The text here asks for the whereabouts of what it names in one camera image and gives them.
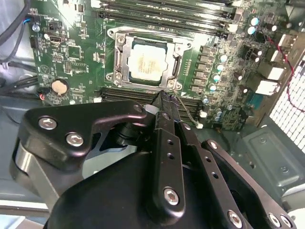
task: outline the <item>cable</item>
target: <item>cable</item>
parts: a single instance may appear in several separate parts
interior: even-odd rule
[[[17,38],[15,47],[13,48],[13,50],[11,51],[10,55],[7,58],[0,61],[1,63],[9,63],[16,56],[17,50],[20,46],[20,43],[21,43],[21,40],[22,40],[22,37],[23,37],[23,34],[24,34],[24,30],[25,30],[25,24],[23,23],[21,25],[19,36]]]
[[[181,103],[181,105],[183,106],[183,108],[185,109],[187,116],[189,116],[190,120],[192,123],[194,123],[195,125],[198,125],[198,122],[196,122],[191,113],[189,112],[189,110],[186,108],[186,106],[184,105],[184,103],[182,102],[182,100],[180,99],[180,97],[177,95],[176,91],[173,91],[173,93],[175,94],[175,96],[178,98],[179,102]]]
[[[20,62],[11,61],[11,62],[8,63],[8,66],[9,67],[14,67],[14,68],[21,68],[21,69],[24,69],[24,70],[32,72],[32,73],[37,72],[35,66],[27,65],[27,64],[24,64],[24,63],[20,63]]]
[[[30,6],[31,6],[31,0],[26,0],[22,11],[19,13],[16,19],[11,23],[11,25],[9,25],[9,27],[0,35],[0,45],[3,45],[4,42],[6,42],[12,36],[12,34],[17,30],[18,26],[20,25],[20,22],[23,21],[24,18],[27,16]]]
[[[28,78],[16,81],[14,83],[11,83],[10,85],[0,88],[0,94],[7,94],[7,93],[10,93],[15,90],[25,88],[25,87],[30,87],[30,86],[37,85],[37,84],[38,84],[37,76],[28,77]]]
[[[17,125],[20,124],[19,122],[17,122],[15,119],[13,119],[11,117],[11,115],[5,110],[5,108],[1,104],[0,104],[0,110],[2,110],[3,113],[8,117],[8,119],[10,119],[14,124],[17,124]]]
[[[274,45],[274,46],[277,48],[277,50],[282,54],[282,56],[283,56],[284,59],[285,59],[285,62],[289,65],[289,68],[290,68],[290,70],[291,70],[291,75],[290,75],[290,77],[289,77],[289,79],[288,79],[288,84],[287,84],[287,96],[288,96],[288,101],[289,101],[289,103],[290,103],[290,105],[291,105],[292,107],[294,107],[294,108],[296,108],[297,110],[299,110],[299,111],[301,111],[302,113],[304,113],[305,110],[303,110],[303,109],[297,107],[297,106],[294,105],[293,102],[291,101],[290,83],[291,83],[291,81],[292,81],[292,79],[293,79],[293,77],[294,77],[294,75],[295,75],[295,69],[294,69],[294,67],[291,65],[291,63],[290,63],[290,61],[288,60],[287,56],[286,56],[286,55],[284,54],[284,52],[282,51],[281,47],[280,47],[278,44],[275,44],[275,42],[274,42],[270,37],[267,37],[267,39],[268,39],[268,41],[269,41],[272,45]]]

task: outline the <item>ram slot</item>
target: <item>ram slot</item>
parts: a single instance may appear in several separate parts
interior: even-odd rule
[[[185,2],[181,2],[181,1],[170,1],[170,0],[135,0],[135,1],[124,0],[124,1],[129,1],[129,2],[131,2],[131,4],[134,2],[146,2],[147,4],[150,4],[150,5],[158,4],[159,6],[162,6],[162,7],[176,7],[178,9],[192,10],[197,13],[208,13],[211,15],[217,15],[217,16],[223,17],[223,18],[232,17],[232,13],[228,12],[228,11],[216,10],[216,9],[211,10],[208,7],[199,6],[199,5],[191,5],[190,3],[185,3]]]
[[[177,13],[175,12],[169,12],[159,9],[152,9],[145,6],[139,6],[139,5],[128,5],[124,3],[116,3],[116,2],[108,2],[107,6],[104,7],[104,9],[110,9],[110,10],[129,10],[130,13],[133,12],[141,12],[141,13],[148,13],[152,16],[162,16],[167,17],[172,20],[188,20],[190,23],[204,23],[206,25],[210,26],[216,26],[223,28],[224,24],[220,21],[214,21],[214,20],[208,20],[202,17],[196,17],[192,15],[183,15],[179,14],[179,17],[177,17]]]
[[[119,13],[119,12],[105,11],[100,14],[100,17],[104,18],[104,19],[110,19],[110,20],[113,19],[113,20],[118,20],[118,21],[128,20],[128,21],[141,22],[141,23],[145,22],[149,25],[167,27],[167,28],[174,29],[174,30],[176,29],[176,30],[184,30],[184,31],[196,32],[196,33],[205,33],[205,34],[209,34],[212,36],[218,36],[221,38],[226,38],[228,36],[228,33],[221,31],[221,30],[197,27],[197,26],[193,26],[193,25],[183,25],[183,24],[162,21],[162,20],[152,19],[152,18],[146,18],[146,17],[136,16],[136,15],[126,15],[126,14]]]

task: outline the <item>green circuit board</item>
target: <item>green circuit board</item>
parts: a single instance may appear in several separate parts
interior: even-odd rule
[[[254,93],[244,93],[240,85],[246,84],[270,48],[269,44],[259,43],[254,35],[247,33],[250,20],[257,18],[256,29],[272,37],[273,31],[262,24],[278,25],[286,17],[282,11],[285,0],[236,2],[237,5],[225,6],[196,0],[33,0],[31,26],[39,29],[31,31],[30,41],[40,87],[50,88],[58,79],[65,82],[67,88],[59,86],[56,92],[51,90],[46,95],[54,105],[103,101],[100,91],[105,88],[123,91],[126,99],[128,92],[158,93],[157,87],[137,87],[145,84],[143,79],[134,81],[131,87],[131,84],[122,86],[107,78],[114,72],[117,54],[117,41],[109,31],[124,26],[148,30],[150,32],[129,31],[128,34],[144,37],[145,42],[154,40],[155,45],[155,40],[160,40],[160,45],[173,42],[172,37],[190,41],[191,47],[177,61],[179,71],[175,73],[174,84],[179,85],[176,92],[181,98],[208,99],[209,103],[203,105],[207,114],[201,119],[203,126],[212,128],[215,122],[221,122],[224,129],[240,130],[245,123],[240,111],[257,107],[251,104]],[[205,13],[196,13],[198,9]],[[200,22],[205,16],[209,19]],[[245,46],[261,50],[261,60],[242,59]],[[236,79],[236,72],[242,74],[242,80]],[[151,86],[159,82],[146,80],[146,83]],[[219,110],[221,118],[216,115]],[[200,109],[194,111],[195,118],[200,118],[199,112]]]

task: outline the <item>blue wire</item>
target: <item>blue wire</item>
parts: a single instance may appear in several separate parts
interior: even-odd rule
[[[30,22],[30,19],[26,19],[23,21],[23,24],[25,25],[25,23]]]

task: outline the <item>cpu socket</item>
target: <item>cpu socket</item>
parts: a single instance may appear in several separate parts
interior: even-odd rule
[[[181,90],[178,75],[186,50],[192,40],[170,33],[127,26],[109,29],[115,40],[113,72],[108,81],[118,87],[153,91]]]

